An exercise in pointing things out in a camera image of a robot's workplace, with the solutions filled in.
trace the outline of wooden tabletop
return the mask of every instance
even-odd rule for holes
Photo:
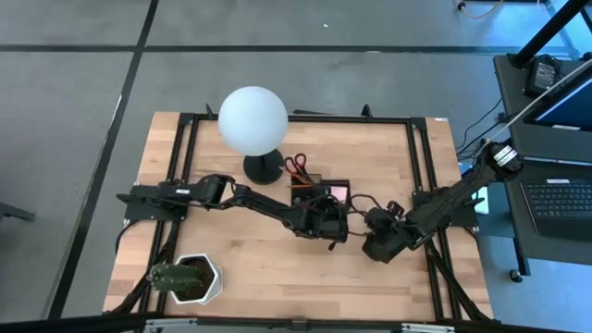
[[[165,179],[179,113],[155,113],[138,174],[141,184]],[[446,119],[426,120],[439,186],[460,178],[450,126]],[[184,156],[189,129],[185,130]],[[422,179],[427,188],[419,132],[415,133]],[[278,148],[308,156],[307,170],[324,179],[349,179],[352,193],[367,193],[382,204],[411,206],[413,172],[406,131],[397,124],[291,122]],[[242,171],[243,156],[222,141],[217,122],[200,121],[191,164],[191,182],[211,173],[234,177],[254,191],[288,203],[289,177],[274,184],[252,184]],[[181,170],[182,157],[179,159]],[[371,203],[355,199],[358,209]],[[365,231],[361,216],[349,217],[350,230]],[[448,228],[454,273],[471,299],[492,315],[475,240],[462,228]],[[154,222],[142,221],[123,236],[105,299],[105,310],[123,301],[148,262]],[[279,221],[243,208],[206,212],[190,208],[182,223],[176,256],[208,253],[224,274],[224,290],[207,305],[176,305],[169,315],[229,317],[414,320],[434,319],[424,249],[404,250],[388,265],[362,252],[364,238],[350,236],[333,252],[328,240],[296,238]],[[445,315],[450,316],[446,284],[440,277]],[[156,293],[153,292],[151,309]]]

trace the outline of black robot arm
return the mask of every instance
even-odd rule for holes
[[[434,235],[438,227],[447,227],[448,220],[444,217],[470,200],[473,193],[491,182],[514,177],[522,168],[520,156],[510,145],[487,144],[473,168],[461,180],[449,188],[439,189],[427,203],[405,216],[402,208],[371,209],[366,215],[366,224],[373,232],[366,237],[364,252],[374,260],[388,263],[405,248],[417,249]]]
[[[228,185],[233,195],[223,201]],[[208,175],[195,184],[163,182],[157,187],[137,185],[129,194],[118,194],[117,197],[128,204],[129,210],[134,204],[143,211],[157,209],[158,212],[174,212],[189,205],[206,210],[244,207],[279,220],[297,237],[334,242],[345,242],[348,238],[347,207],[339,204],[332,195],[322,194],[308,202],[288,206],[246,185],[237,184],[227,175]]]

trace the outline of potted plant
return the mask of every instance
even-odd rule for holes
[[[222,269],[205,253],[182,255],[175,264],[156,264],[148,279],[158,291],[170,291],[177,304],[207,304],[222,291]]]

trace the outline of lamp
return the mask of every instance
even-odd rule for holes
[[[281,177],[284,158],[276,149],[288,130],[288,111],[279,97],[261,87],[243,87],[222,103],[218,127],[226,144],[245,154],[242,167],[254,183]]]

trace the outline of gray floor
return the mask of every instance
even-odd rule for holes
[[[0,43],[135,44],[148,5],[0,0]],[[478,13],[490,4],[469,6]],[[36,19],[42,24],[33,27]],[[521,46],[548,19],[533,5],[504,4],[473,21],[445,0],[169,0],[159,5],[148,44]],[[586,27],[568,28],[578,51],[590,51]],[[549,45],[563,43],[555,38]],[[0,302],[10,304],[0,307],[2,322],[43,316],[130,59],[128,53],[0,53],[0,201],[38,214],[32,224],[0,224]],[[368,103],[377,115],[448,117],[457,144],[500,98],[491,55],[144,54],[66,316],[101,311],[124,211],[115,194],[135,180],[152,113],[199,112],[205,103],[218,109],[246,84],[273,90],[288,109],[358,114]],[[469,137],[493,124],[494,114]],[[586,313],[592,267],[533,261],[533,276],[517,285],[507,279],[516,265],[509,240],[484,237],[481,254],[498,319],[592,330]]]

